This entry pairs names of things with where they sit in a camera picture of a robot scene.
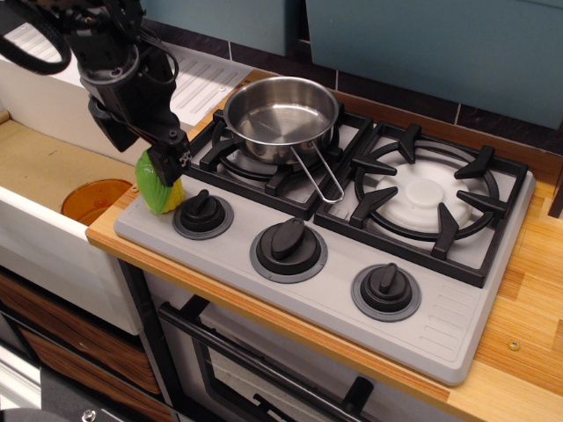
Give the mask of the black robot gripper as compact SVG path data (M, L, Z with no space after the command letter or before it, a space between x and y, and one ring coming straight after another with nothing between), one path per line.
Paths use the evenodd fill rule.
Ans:
M80 81L88 110L106 138L124 152L139 138L164 186L172 187L192 160L186 132L171 110L179 65L159 39L80 39Z

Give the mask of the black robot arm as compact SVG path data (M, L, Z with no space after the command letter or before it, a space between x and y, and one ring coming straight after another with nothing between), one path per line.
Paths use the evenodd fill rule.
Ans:
M22 67L53 75L77 60L88 109L119 151L142 138L159 180L172 186L189 165L186 132L171 110L177 60L142 25L137 1L24 1L27 21L61 56L53 64L31 54Z

